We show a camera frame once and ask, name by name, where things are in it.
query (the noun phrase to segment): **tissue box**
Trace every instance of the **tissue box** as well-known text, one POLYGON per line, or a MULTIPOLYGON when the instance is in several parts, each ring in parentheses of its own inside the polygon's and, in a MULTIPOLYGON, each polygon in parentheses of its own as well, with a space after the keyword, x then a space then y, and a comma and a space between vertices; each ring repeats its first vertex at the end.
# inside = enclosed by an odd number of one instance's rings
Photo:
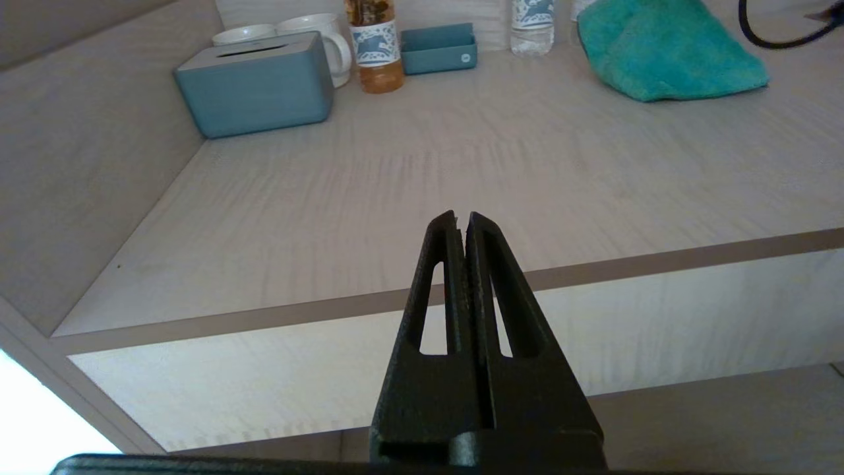
POLYGON ((334 98, 315 31, 202 50, 175 76, 209 138, 321 122, 334 98))

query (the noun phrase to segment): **mug handle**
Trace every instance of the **mug handle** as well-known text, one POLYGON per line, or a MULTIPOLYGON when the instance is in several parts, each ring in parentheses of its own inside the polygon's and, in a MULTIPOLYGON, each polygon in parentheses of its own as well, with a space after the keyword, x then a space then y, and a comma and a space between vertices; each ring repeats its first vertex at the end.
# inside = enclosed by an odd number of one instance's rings
POLYGON ((334 71, 332 68, 331 74, 348 73, 352 69, 352 50, 349 49, 349 43, 339 33, 334 33, 333 31, 322 33, 322 36, 334 43, 337 51, 340 53, 340 70, 334 71))

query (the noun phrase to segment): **plastic bottle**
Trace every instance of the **plastic bottle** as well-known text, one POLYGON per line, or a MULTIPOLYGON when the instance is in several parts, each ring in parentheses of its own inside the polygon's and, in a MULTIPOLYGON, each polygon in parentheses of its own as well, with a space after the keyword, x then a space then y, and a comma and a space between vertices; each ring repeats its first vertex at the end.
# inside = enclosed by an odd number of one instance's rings
POLYGON ((554 45, 554 0, 512 0, 510 51, 542 56, 554 45))
POLYGON ((580 44, 580 35, 577 33, 577 15, 579 15, 583 10, 586 9, 589 5, 592 5, 597 0, 572 0, 571 2, 571 31, 569 34, 569 40, 574 45, 580 44))
POLYGON ((382 94, 404 84, 392 0, 345 0, 352 46, 364 92, 382 94))

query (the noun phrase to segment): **white cup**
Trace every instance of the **white cup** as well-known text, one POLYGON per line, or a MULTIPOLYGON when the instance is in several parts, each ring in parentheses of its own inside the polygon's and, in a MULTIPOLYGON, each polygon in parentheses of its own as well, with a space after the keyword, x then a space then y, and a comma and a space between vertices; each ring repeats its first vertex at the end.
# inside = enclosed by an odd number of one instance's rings
POLYGON ((244 41, 274 38, 275 36, 275 27, 272 25, 249 25, 218 33, 211 38, 211 41, 214 43, 214 46, 223 46, 242 43, 244 41))
POLYGON ((285 20, 275 25, 279 35, 302 33, 304 31, 319 31, 322 33, 322 43, 325 46, 325 56, 328 58, 328 68, 331 69, 331 81, 334 87, 349 82, 349 71, 352 69, 352 50, 349 43, 340 35, 340 22, 335 14, 314 14, 285 20))

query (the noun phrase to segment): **cloth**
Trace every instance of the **cloth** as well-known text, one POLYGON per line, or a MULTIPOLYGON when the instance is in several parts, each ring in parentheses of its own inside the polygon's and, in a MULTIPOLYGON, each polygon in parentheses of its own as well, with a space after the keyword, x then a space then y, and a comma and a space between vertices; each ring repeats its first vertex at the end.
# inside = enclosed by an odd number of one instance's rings
POLYGON ((705 99, 768 84, 701 0, 598 0, 578 17, 598 77, 633 99, 705 99))

